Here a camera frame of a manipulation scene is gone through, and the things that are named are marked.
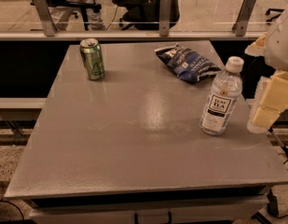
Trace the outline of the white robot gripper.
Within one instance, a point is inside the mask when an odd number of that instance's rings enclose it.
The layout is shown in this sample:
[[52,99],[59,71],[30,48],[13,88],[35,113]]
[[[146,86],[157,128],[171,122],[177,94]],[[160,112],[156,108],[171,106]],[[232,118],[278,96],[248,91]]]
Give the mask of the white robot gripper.
[[288,6],[270,26],[244,51],[245,54],[265,57],[267,65],[276,71],[271,77],[260,77],[254,103],[247,122],[251,133],[264,133],[288,107]]

